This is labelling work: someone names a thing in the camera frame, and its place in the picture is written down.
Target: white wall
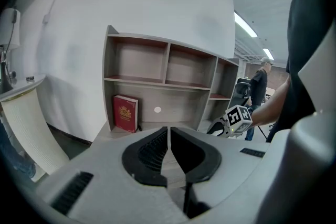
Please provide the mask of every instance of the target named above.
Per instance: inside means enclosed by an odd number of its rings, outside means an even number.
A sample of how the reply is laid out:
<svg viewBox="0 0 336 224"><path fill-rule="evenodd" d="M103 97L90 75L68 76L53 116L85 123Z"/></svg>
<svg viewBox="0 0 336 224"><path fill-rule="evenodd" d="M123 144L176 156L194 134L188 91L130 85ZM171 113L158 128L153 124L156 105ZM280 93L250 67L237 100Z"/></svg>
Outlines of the white wall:
<svg viewBox="0 0 336 224"><path fill-rule="evenodd" d="M232 0L33 0L22 13L22 47L13 51L20 77L46 73L39 100L46 121L93 141L106 121L102 53L108 25L124 33L178 40L233 57Z"/></svg>

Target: person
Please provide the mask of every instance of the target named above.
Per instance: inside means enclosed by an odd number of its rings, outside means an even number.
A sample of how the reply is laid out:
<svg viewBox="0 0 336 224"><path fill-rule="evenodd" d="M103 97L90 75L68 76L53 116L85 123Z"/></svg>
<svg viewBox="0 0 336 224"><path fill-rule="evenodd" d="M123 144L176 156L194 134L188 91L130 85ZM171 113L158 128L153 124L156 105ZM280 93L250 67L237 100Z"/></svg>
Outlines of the person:
<svg viewBox="0 0 336 224"><path fill-rule="evenodd" d="M272 62L268 57L261 59L261 68L258 69L254 77L251 79L251 95L247 101L246 107L252 111L261 106L266 94L267 75L271 72ZM254 127L247 130L245 140L251 141L254 135Z"/></svg>
<svg viewBox="0 0 336 224"><path fill-rule="evenodd" d="M327 2L327 0L292 0L291 2L287 29L286 71L289 76L268 102L251 115L252 126L276 121L267 142L271 142L278 131L290 129L301 118L315 111L298 72L314 54L329 30L333 20L332 5L332 1Z"/></svg>
<svg viewBox="0 0 336 224"><path fill-rule="evenodd" d="M4 124L0 122L0 151L6 160L16 169L26 174L33 182L37 182L46 173L37 164L16 152L10 143Z"/></svg>

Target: fluorescent light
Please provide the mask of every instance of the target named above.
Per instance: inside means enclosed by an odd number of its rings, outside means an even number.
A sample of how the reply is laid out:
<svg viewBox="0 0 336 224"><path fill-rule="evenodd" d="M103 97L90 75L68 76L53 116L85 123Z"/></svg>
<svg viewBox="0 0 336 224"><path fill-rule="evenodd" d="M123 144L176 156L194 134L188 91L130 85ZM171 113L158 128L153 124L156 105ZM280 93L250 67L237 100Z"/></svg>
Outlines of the fluorescent light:
<svg viewBox="0 0 336 224"><path fill-rule="evenodd" d="M256 32L237 14L235 13L235 22L239 24L251 37L257 37Z"/></svg>
<svg viewBox="0 0 336 224"><path fill-rule="evenodd" d="M267 54L267 56L268 56L269 59L274 60L274 58L273 58L271 52L269 51L269 49L263 49L263 50Z"/></svg>

